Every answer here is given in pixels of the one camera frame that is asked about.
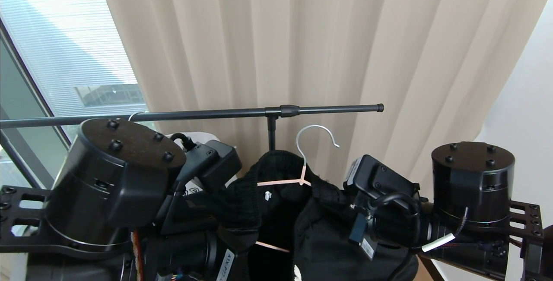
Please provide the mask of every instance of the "screw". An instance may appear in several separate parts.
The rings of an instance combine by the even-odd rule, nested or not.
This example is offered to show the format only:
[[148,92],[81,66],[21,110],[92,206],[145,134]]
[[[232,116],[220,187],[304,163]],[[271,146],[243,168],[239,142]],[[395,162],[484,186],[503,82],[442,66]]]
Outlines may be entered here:
[[164,137],[164,135],[162,135],[162,134],[159,133],[159,132],[156,132],[156,133],[154,134],[154,141],[160,142],[160,141],[162,141],[163,137]]
[[111,119],[110,119],[110,120],[107,122],[106,127],[110,128],[110,129],[112,129],[112,130],[115,130],[115,129],[117,129],[117,127],[119,127],[119,123],[118,123],[117,121],[115,121],[115,120],[111,120]]
[[13,194],[16,192],[16,189],[14,187],[4,187],[3,190],[5,194]]
[[163,161],[166,161],[166,162],[171,162],[173,160],[173,158],[175,157],[175,155],[172,154],[172,152],[165,152],[163,154]]
[[123,143],[119,141],[118,139],[111,140],[111,143],[109,144],[109,149],[112,151],[118,152],[123,148]]

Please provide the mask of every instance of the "metal hook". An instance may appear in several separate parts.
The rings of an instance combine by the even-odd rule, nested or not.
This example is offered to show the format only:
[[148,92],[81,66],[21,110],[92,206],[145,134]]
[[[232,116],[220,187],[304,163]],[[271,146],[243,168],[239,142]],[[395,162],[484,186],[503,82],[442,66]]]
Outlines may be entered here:
[[144,112],[136,112],[136,113],[130,115],[128,120],[130,121],[136,114],[142,114],[142,113],[144,113]]
[[313,128],[313,127],[324,129],[330,135],[330,138],[332,139],[332,144],[334,144],[334,146],[336,146],[338,148],[340,147],[340,145],[336,144],[336,141],[334,140],[334,135],[332,135],[332,132],[328,128],[320,126],[318,124],[312,124],[310,126],[304,127],[303,129],[301,129],[298,132],[298,135],[296,135],[296,148],[298,149],[298,151],[300,152],[300,154],[302,154],[302,157],[304,158],[304,167],[307,165],[308,160],[306,159],[304,152],[302,152],[302,149],[300,149],[300,135],[302,134],[302,132],[304,130],[309,129],[309,128]]

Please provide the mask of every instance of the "wall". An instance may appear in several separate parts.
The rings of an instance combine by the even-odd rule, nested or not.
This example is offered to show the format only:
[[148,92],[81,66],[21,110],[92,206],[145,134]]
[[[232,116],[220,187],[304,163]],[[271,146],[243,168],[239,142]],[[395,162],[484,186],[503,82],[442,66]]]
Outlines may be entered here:
[[[517,66],[475,140],[504,147],[515,155],[513,199],[541,205],[545,225],[553,224],[552,104],[553,0],[549,0]],[[506,280],[519,280],[522,267],[518,249],[511,247]],[[439,269],[448,281],[478,279],[448,265],[439,264]]]

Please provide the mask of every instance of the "printed label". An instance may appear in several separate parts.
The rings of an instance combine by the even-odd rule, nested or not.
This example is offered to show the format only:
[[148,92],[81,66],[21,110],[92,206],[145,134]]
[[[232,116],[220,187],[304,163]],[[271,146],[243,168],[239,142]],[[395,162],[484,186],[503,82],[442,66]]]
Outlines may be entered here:
[[231,250],[227,249],[221,269],[219,269],[219,275],[217,275],[217,281],[227,281],[229,273],[231,272],[232,262],[235,260],[235,254]]
[[363,249],[363,251],[365,251],[369,258],[373,259],[373,256],[375,256],[375,249],[369,244],[367,239],[363,239],[363,242],[361,243],[361,248]]
[[351,164],[350,172],[346,175],[346,179],[345,179],[347,180],[348,186],[353,184],[353,177],[355,176],[355,173],[357,173],[357,169],[359,168],[359,164],[361,163],[362,158],[363,156],[359,157],[356,161],[354,161]]

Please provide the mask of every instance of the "beige curtain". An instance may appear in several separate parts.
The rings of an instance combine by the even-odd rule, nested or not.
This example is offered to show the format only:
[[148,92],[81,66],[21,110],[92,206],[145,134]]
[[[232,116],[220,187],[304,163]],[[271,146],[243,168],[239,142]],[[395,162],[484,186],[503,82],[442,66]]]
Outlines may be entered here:
[[[547,0],[107,0],[151,111],[383,103],[278,120],[277,148],[340,184],[373,155],[430,195],[430,152],[473,140]],[[264,118],[163,122],[267,149]]]

